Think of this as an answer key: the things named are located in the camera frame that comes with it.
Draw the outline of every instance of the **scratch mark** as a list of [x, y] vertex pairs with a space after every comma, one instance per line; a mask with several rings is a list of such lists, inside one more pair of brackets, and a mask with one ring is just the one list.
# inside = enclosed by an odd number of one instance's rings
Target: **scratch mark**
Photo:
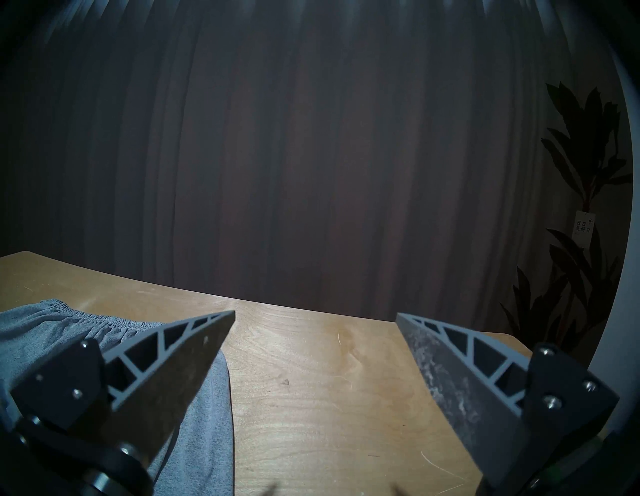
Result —
[[347, 381], [351, 385], [351, 390], [353, 391], [353, 382], [349, 381], [346, 377], [342, 377], [342, 376], [336, 376], [336, 377], [339, 377], [340, 379], [344, 379], [345, 381]]
[[444, 491], [440, 491], [439, 493], [435, 493], [433, 496], [438, 496], [438, 494], [442, 494], [442, 493], [445, 493], [445, 492], [447, 492], [447, 491], [451, 491], [452, 489], [459, 488], [460, 486], [464, 486], [464, 485], [465, 485], [465, 483], [462, 483], [462, 484], [460, 484], [459, 486], [454, 486], [454, 487], [452, 487], [452, 488], [445, 489]]
[[426, 461], [428, 461], [430, 464], [432, 464], [435, 468], [439, 468], [440, 470], [442, 470], [442, 472], [447, 472], [450, 476], [454, 476], [454, 477], [457, 477], [458, 479], [462, 479], [463, 481], [466, 481], [466, 479], [465, 479], [464, 477], [460, 477], [460, 476], [457, 476], [456, 474], [452, 474], [452, 473], [451, 473], [451, 472], [449, 472], [448, 470], [445, 470], [444, 468], [439, 467], [438, 465], [436, 465], [435, 463], [433, 463], [431, 460], [429, 460], [429, 458], [427, 458], [427, 457], [424, 455], [424, 453], [423, 453], [422, 451], [420, 452], [420, 454], [422, 455], [422, 457], [423, 457]]

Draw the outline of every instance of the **wooden tabletop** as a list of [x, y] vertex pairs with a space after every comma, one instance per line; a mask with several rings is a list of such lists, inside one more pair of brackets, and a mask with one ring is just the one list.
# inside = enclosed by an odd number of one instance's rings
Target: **wooden tabletop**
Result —
[[222, 350], [237, 495], [275, 486], [275, 495], [461, 496], [480, 481], [395, 323], [159, 286], [29, 252], [0, 259], [0, 311], [48, 298], [138, 321], [236, 311]]

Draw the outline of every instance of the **gray cloth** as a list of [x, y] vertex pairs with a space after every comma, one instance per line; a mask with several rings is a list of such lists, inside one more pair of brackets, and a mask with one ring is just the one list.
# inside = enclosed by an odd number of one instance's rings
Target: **gray cloth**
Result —
[[[11, 427], [17, 416], [9, 391], [36, 360], [45, 360], [70, 342], [87, 338], [97, 340], [105, 352], [156, 325], [85, 314], [60, 300], [44, 300], [0, 313], [0, 401], [5, 428]], [[153, 478], [161, 468], [170, 440], [149, 466]], [[229, 375], [220, 351], [187, 409], [154, 494], [232, 495], [233, 485]]]

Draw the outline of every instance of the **brown curtain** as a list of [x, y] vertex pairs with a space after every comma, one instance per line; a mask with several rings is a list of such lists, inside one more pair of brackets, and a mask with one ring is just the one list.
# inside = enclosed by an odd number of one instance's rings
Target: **brown curtain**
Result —
[[578, 208], [540, 145], [545, 83], [582, 91], [565, 24], [548, 1], [71, 2], [3, 74], [3, 251], [505, 330], [516, 264], [542, 289], [544, 228]]

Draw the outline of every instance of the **plant leaf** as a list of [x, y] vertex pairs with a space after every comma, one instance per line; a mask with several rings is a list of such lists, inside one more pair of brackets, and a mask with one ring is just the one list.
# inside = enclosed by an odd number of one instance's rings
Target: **plant leaf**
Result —
[[607, 181], [607, 184], [628, 184], [633, 183], [634, 175], [633, 174], [624, 174], [619, 175], [618, 177], [613, 177]]
[[597, 173], [604, 160], [605, 147], [609, 141], [611, 127], [602, 118], [602, 101], [598, 88], [593, 88], [584, 105], [584, 146], [591, 165], [591, 172]]
[[569, 163], [573, 166], [578, 175], [584, 172], [582, 170], [583, 167], [580, 160], [580, 155], [576, 153], [571, 138], [569, 138], [569, 136], [567, 136], [565, 133], [558, 131], [557, 129], [554, 129], [552, 127], [547, 127], [547, 130], [551, 133], [551, 135], [553, 135], [556, 141], [560, 143], [560, 146], [562, 147], [564, 154], [569, 160]]
[[531, 305], [527, 326], [521, 328], [523, 336], [531, 346], [535, 346], [537, 342], [544, 340], [547, 334], [549, 317], [560, 302], [567, 282], [567, 276], [561, 275], [549, 286], [547, 292], [538, 296], [534, 300], [533, 305]]
[[616, 271], [616, 267], [620, 263], [620, 258], [616, 255], [616, 258], [611, 262], [611, 267], [607, 266], [607, 273], [605, 274], [605, 279], [611, 279], [613, 273]]
[[613, 139], [616, 144], [615, 155], [618, 155], [618, 129], [620, 128], [620, 112], [618, 112], [618, 106], [615, 103], [607, 102], [604, 104], [604, 108], [602, 109], [602, 122], [603, 126], [606, 129], [613, 131]]
[[568, 253], [557, 246], [549, 245], [549, 255], [551, 259], [558, 266], [558, 268], [566, 274], [571, 284], [571, 289], [576, 295], [576, 298], [580, 300], [582, 306], [587, 308], [587, 294], [584, 290], [584, 282], [582, 281], [582, 275], [578, 265], [568, 255]]
[[576, 193], [578, 193], [578, 195], [580, 195], [581, 198], [583, 198], [582, 191], [578, 187], [578, 183], [575, 181], [573, 174], [571, 174], [571, 170], [569, 169], [569, 166], [566, 164], [566, 160], [564, 159], [562, 153], [558, 151], [553, 141], [548, 140], [546, 138], [542, 138], [540, 141], [542, 141], [542, 144], [544, 145], [544, 147], [551, 154], [551, 158], [554, 161], [554, 165], [556, 166], [556, 169], [558, 169], [558, 172], [564, 179], [564, 182], [567, 183], [567, 185], [569, 185], [569, 188], [574, 190]]
[[589, 258], [591, 259], [591, 270], [596, 279], [602, 277], [602, 248], [600, 247], [600, 233], [598, 228], [593, 227], [591, 234], [591, 244], [589, 245]]
[[611, 158], [609, 158], [608, 165], [598, 172], [598, 177], [596, 178], [595, 182], [596, 187], [593, 190], [593, 194], [591, 195], [591, 197], [593, 198], [594, 196], [596, 196], [600, 192], [602, 187], [607, 184], [607, 180], [620, 169], [622, 169], [626, 163], [626, 160], [619, 159], [616, 156], [612, 156]]
[[558, 86], [548, 84], [547, 92], [554, 107], [562, 116], [569, 135], [576, 138], [580, 134], [584, 114], [578, 99], [562, 82]]
[[593, 276], [593, 271], [587, 259], [584, 256], [582, 248], [580, 248], [573, 239], [568, 237], [564, 232], [557, 231], [555, 229], [547, 229], [563, 246], [563, 248], [571, 255], [571, 258], [578, 265], [580, 270], [584, 273], [587, 280], [593, 285], [596, 280]]
[[594, 327], [609, 317], [615, 297], [616, 288], [610, 280], [599, 281], [593, 286], [587, 305], [589, 327]]
[[525, 276], [524, 272], [517, 267], [518, 269], [518, 288], [522, 294], [522, 301], [524, 302], [524, 306], [527, 307], [527, 310], [531, 306], [531, 284], [529, 283], [529, 279]]
[[569, 329], [567, 329], [566, 334], [564, 335], [564, 339], [562, 341], [562, 350], [565, 353], [569, 353], [573, 351], [573, 349], [578, 346], [580, 342], [581, 336], [577, 332], [577, 322], [575, 319], [571, 322]]
[[549, 343], [556, 343], [557, 335], [558, 335], [558, 326], [560, 325], [560, 320], [562, 319], [562, 315], [558, 315], [551, 325], [549, 326], [549, 331], [547, 332], [547, 336], [545, 337], [545, 341]]
[[529, 304], [525, 303], [522, 296], [522, 291], [519, 288], [515, 286], [512, 286], [512, 288], [513, 294], [516, 297], [516, 312], [518, 314], [518, 323], [520, 324], [520, 328], [522, 329], [529, 315]]
[[516, 324], [516, 319], [513, 318], [513, 315], [511, 315], [511, 312], [509, 310], [504, 308], [503, 304], [500, 304], [500, 306], [504, 310], [504, 313], [507, 315], [507, 320], [509, 321], [509, 327], [511, 328], [511, 332], [513, 332], [513, 335], [515, 337], [518, 337], [520, 335], [520, 328]]
[[625, 159], [619, 159], [615, 155], [609, 158], [607, 162], [607, 166], [604, 167], [599, 173], [598, 176], [603, 179], [608, 179], [613, 176], [616, 172], [622, 169], [627, 161]]

